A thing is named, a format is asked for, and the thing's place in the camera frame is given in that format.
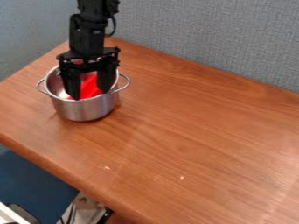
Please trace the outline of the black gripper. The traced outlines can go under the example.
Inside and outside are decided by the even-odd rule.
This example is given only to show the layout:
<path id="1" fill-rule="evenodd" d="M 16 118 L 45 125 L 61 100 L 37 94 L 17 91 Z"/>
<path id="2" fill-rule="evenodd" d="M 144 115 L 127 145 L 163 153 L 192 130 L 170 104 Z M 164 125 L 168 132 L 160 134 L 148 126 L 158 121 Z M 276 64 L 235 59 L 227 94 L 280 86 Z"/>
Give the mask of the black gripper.
<path id="1" fill-rule="evenodd" d="M 56 56 L 65 93 L 80 99 L 80 76 L 97 72 L 97 88 L 105 94 L 116 80 L 117 47 L 104 47 L 117 22 L 111 13 L 73 14 L 69 17 L 69 50 Z"/>

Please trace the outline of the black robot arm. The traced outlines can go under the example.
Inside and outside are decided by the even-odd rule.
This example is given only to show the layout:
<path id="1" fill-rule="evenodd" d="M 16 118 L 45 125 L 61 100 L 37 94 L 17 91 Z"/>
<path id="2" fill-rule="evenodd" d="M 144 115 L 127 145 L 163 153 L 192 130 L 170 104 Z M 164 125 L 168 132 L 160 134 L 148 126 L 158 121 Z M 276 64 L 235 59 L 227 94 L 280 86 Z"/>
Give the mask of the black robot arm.
<path id="1" fill-rule="evenodd" d="M 116 79 L 120 49 L 104 47 L 108 20 L 117 27 L 119 0 L 77 0 L 79 13 L 69 16 L 69 50 L 56 56 L 63 86 L 73 100 L 81 97 L 81 75 L 95 72 L 105 94 Z"/>

